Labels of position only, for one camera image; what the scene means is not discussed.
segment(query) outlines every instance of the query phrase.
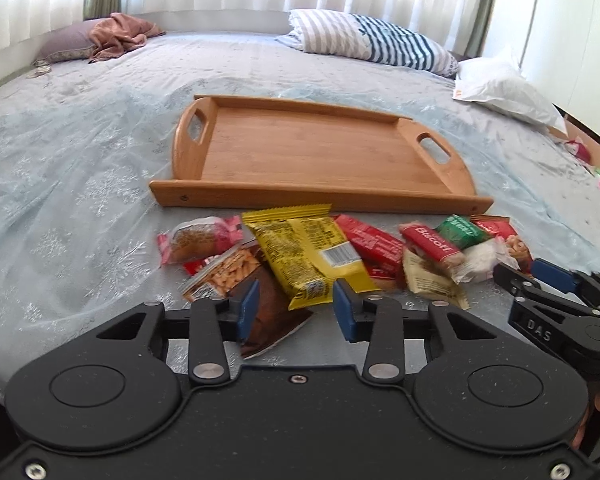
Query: blue object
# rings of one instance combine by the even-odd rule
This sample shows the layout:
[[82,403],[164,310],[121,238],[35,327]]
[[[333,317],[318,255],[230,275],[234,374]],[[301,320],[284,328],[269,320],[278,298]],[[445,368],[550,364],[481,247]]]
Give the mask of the blue object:
[[240,317],[238,318],[238,339],[244,341],[251,333],[253,321],[258,313],[260,305],[260,282],[254,280],[250,289],[242,298],[240,303]]
[[563,294],[576,292],[576,282],[573,275],[562,267],[558,267],[542,258],[531,263],[531,273],[535,278],[553,288],[557,288]]
[[338,282],[333,283],[333,311],[344,339],[354,343],[356,341],[356,323],[353,321],[351,302]]

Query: qr code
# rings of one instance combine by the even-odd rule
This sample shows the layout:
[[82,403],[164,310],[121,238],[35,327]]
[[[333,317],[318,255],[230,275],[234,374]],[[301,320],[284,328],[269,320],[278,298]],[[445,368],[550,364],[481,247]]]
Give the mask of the qr code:
[[343,267],[360,259],[353,245],[349,242],[344,242],[330,249],[324,249],[320,251],[320,254],[331,267]]
[[313,280],[304,284],[304,290],[306,291],[306,298],[312,300],[313,298],[320,298],[326,293],[326,287],[324,280]]
[[202,298],[211,298],[212,300],[222,300],[222,294],[220,294],[212,285],[203,283],[196,290],[191,293],[193,300],[202,300]]

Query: striped pillow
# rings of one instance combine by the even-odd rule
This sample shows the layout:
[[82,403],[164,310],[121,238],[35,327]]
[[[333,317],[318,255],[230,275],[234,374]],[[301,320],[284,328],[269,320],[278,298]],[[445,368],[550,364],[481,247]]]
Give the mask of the striped pillow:
[[276,39],[312,54],[335,54],[393,66],[428,70],[445,77],[458,71],[450,52],[426,36],[393,23],[336,10],[295,9],[293,30]]

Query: bed sheet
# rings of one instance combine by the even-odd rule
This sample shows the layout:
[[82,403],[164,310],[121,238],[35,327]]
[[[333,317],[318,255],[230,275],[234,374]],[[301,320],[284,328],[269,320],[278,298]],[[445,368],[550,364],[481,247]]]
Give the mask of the bed sheet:
[[[426,72],[304,54],[271,36],[168,34],[120,59],[53,66],[0,87],[0,397],[29,360],[145,300],[183,308],[185,273],[159,268],[155,235],[187,219],[234,210],[161,208],[148,190],[170,176],[175,125],[195,93],[278,96],[387,110],[444,135],[464,158],[490,212],[514,219],[534,256],[600,270],[600,191],[545,132],[455,102],[453,82]],[[396,233],[414,218],[357,214]],[[467,287],[472,312],[511,333],[510,295]],[[425,308],[411,294],[405,308]],[[225,344],[232,373],[241,359]],[[254,364],[357,364],[330,309]],[[408,368],[424,350],[406,342]],[[186,371],[175,341],[168,364]]]

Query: screw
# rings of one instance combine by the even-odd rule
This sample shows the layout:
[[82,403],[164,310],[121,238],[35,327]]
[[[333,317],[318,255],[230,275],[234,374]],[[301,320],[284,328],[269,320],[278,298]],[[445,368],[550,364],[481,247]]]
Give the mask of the screw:
[[292,375],[289,377],[289,381],[293,384],[305,384],[309,379],[304,375]]
[[31,480],[43,480],[46,478],[46,469],[40,464],[32,462],[25,466],[24,474],[31,478]]
[[202,363],[193,368],[193,374],[200,379],[217,379],[224,374],[224,367],[216,363]]
[[571,474],[571,468],[566,464],[558,464],[551,469],[549,478],[551,480],[566,480]]
[[378,363],[368,368],[369,375],[376,379],[393,379],[400,373],[400,368],[389,363]]

